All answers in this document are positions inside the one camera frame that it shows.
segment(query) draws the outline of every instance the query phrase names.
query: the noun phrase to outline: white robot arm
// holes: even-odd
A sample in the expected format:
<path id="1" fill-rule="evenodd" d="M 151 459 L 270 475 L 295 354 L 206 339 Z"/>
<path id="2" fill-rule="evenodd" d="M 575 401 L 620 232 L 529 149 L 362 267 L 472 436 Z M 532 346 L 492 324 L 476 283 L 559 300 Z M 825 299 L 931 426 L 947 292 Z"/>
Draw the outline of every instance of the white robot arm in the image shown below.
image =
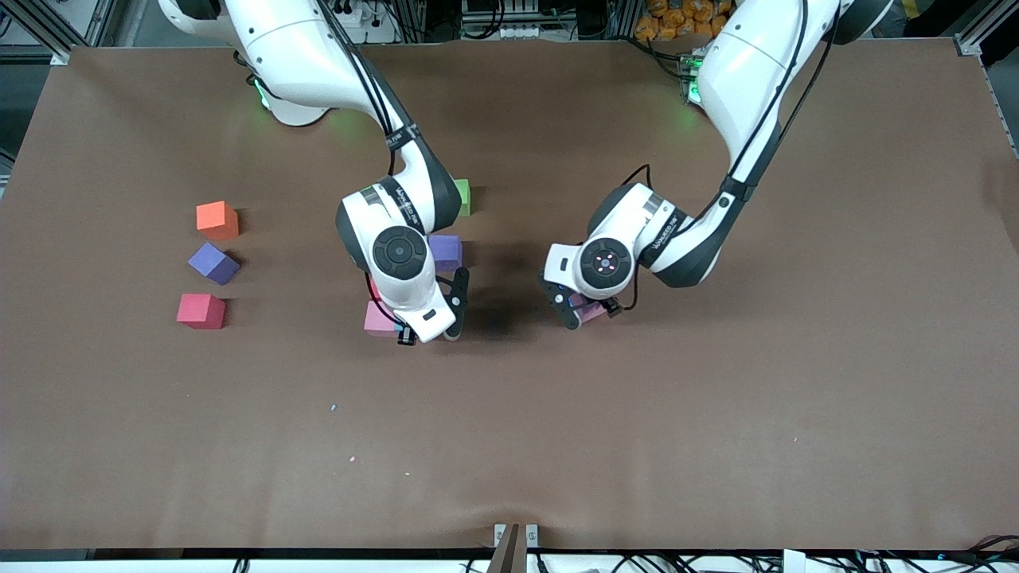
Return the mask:
<path id="1" fill-rule="evenodd" d="M 574 293 L 615 314 L 614 296 L 647 267 L 673 288 L 700 283 L 774 155 L 779 103 L 825 35 L 846 44 L 873 28 L 891 0 L 746 0 L 707 47 L 697 76 L 701 106 L 729 148 L 730 170 L 704 211 L 690 216 L 642 184 L 602 201 L 579 246 L 552 245 L 540 282 L 569 328 Z"/>
<path id="2" fill-rule="evenodd" d="M 467 301 L 466 269 L 435 275 L 427 236 L 457 219 L 461 199 L 449 173 L 382 75 L 359 53 L 322 0 L 159 0 L 178 29 L 230 43 L 252 70 L 264 103 L 281 122 L 305 125 L 329 108 L 374 117 L 405 169 L 348 195 L 336 229 L 401 323 L 400 342 L 455 338 Z"/>

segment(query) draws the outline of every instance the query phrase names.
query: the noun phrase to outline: table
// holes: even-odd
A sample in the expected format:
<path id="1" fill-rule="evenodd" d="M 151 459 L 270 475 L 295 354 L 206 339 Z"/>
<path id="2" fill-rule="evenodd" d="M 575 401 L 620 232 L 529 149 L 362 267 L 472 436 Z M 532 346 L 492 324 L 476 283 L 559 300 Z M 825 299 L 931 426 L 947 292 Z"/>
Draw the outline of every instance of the table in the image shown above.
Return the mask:
<path id="1" fill-rule="evenodd" d="M 280 125 L 223 49 L 75 50 L 0 204 L 4 548 L 474 546 L 509 521 L 556 548 L 961 548 L 1019 528 L 1019 164 L 976 58 L 835 49 L 708 280 L 645 275 L 636 311 L 571 332 L 535 278 L 548 244 L 581 241 L 644 162 L 698 211 L 716 132 L 626 44 L 365 53 L 475 186 L 450 229 L 462 340 L 361 329 L 333 217 L 385 170 L 370 118 Z M 222 288 L 186 266 L 194 208 L 220 199 L 244 263 Z M 174 323 L 187 292 L 228 299 L 229 326 Z"/>

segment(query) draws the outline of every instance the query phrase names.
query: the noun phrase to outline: green cube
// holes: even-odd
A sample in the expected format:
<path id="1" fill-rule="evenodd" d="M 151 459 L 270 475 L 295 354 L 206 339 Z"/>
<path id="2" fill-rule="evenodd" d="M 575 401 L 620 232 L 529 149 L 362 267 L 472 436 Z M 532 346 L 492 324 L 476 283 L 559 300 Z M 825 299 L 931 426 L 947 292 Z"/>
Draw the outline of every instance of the green cube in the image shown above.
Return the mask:
<path id="1" fill-rule="evenodd" d="M 453 183 L 460 192 L 460 216 L 466 217 L 471 214 L 471 184 L 467 179 L 455 179 Z"/>

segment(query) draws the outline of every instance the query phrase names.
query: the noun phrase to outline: cube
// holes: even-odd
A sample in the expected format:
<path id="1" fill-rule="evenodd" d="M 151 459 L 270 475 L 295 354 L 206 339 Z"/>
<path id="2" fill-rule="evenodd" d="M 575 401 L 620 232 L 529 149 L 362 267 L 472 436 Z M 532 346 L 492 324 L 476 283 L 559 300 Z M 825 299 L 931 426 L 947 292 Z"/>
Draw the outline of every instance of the cube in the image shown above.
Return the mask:
<path id="1" fill-rule="evenodd" d="M 226 201 L 199 205 L 195 208 L 198 231 L 209 241 L 226 241 L 239 233 L 237 212 Z"/>
<path id="2" fill-rule="evenodd" d="M 372 336 L 395 338 L 399 330 L 399 326 L 379 311 L 379 308 L 375 306 L 375 301 L 368 301 L 368 310 L 365 311 L 365 332 Z"/>
<path id="3" fill-rule="evenodd" d="M 226 318 L 226 302 L 212 295 L 187 294 L 180 296 L 177 322 L 196 330 L 218 330 Z"/>
<path id="4" fill-rule="evenodd" d="M 471 184 L 467 179 L 455 179 L 452 183 L 457 184 L 457 191 L 460 192 L 459 216 L 466 217 L 471 214 Z"/>
<path id="5" fill-rule="evenodd" d="M 580 315 L 581 324 L 608 312 L 599 303 L 585 303 L 583 297 L 580 295 L 570 297 L 570 304 L 577 311 L 577 314 Z"/>
<path id="6" fill-rule="evenodd" d="M 430 235 L 428 246 L 435 258 L 435 270 L 452 272 L 464 266 L 464 245 L 455 235 Z"/>
<path id="7" fill-rule="evenodd" d="M 187 260 L 187 264 L 216 284 L 226 284 L 240 268 L 236 261 L 217 249 L 212 243 L 203 245 Z"/>

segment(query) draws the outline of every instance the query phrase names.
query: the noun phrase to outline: pink cube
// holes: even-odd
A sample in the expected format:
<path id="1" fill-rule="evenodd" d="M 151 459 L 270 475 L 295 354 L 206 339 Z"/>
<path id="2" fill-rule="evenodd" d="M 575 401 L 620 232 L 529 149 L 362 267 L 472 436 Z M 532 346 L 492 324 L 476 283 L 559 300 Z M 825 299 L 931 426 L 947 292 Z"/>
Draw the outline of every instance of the pink cube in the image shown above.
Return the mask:
<path id="1" fill-rule="evenodd" d="M 386 318 L 379 311 L 379 307 L 375 306 L 375 301 L 368 301 L 368 310 L 365 311 L 365 332 L 368 332 L 372 336 L 395 338 L 397 328 L 392 320 Z"/>
<path id="2" fill-rule="evenodd" d="M 580 315 L 581 324 L 608 312 L 605 310 L 605 307 L 601 306 L 599 303 L 585 303 L 584 299 L 580 295 L 570 297 L 570 302 L 573 304 L 574 308 L 577 309 L 577 314 Z"/>
<path id="3" fill-rule="evenodd" d="M 212 295 L 187 294 L 180 296 L 177 322 L 197 330 L 217 330 L 226 318 L 226 302 Z"/>

